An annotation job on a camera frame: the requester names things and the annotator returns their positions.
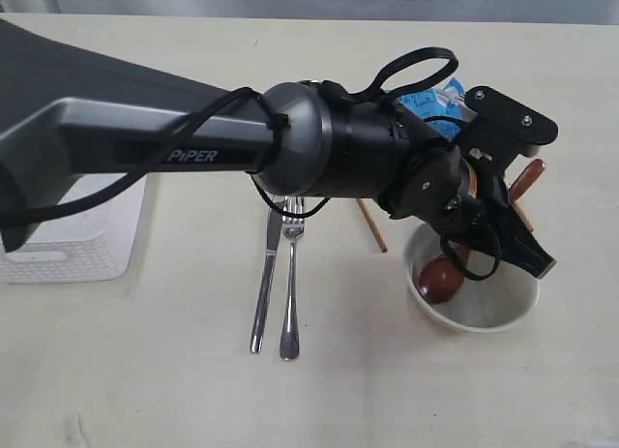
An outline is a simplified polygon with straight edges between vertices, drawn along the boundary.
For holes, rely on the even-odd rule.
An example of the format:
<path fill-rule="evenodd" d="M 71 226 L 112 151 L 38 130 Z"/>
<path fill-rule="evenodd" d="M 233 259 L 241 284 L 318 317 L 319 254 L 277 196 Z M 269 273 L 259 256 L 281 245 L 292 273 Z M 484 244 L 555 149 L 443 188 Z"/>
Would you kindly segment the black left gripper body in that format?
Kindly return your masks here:
<path fill-rule="evenodd" d="M 502 177 L 446 143 L 434 151 L 434 229 L 444 254 L 458 247 L 485 254 L 526 251 L 527 228 Z"/>

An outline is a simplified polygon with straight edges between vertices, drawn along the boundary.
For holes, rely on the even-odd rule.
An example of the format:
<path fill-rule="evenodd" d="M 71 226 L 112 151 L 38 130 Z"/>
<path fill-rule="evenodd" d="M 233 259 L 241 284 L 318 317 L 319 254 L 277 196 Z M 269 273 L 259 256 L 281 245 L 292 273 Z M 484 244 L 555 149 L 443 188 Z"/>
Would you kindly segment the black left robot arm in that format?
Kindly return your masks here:
<path fill-rule="evenodd" d="M 504 181 L 557 125 L 487 86 L 445 137 L 402 98 L 458 66 L 445 47 L 408 52 L 351 93 L 331 80 L 233 91 L 1 24 L 1 241 L 20 249 L 38 226 L 99 206 L 152 172 L 241 171 L 266 203 L 278 195 L 370 198 L 457 246 L 535 278 L 555 264 Z"/>

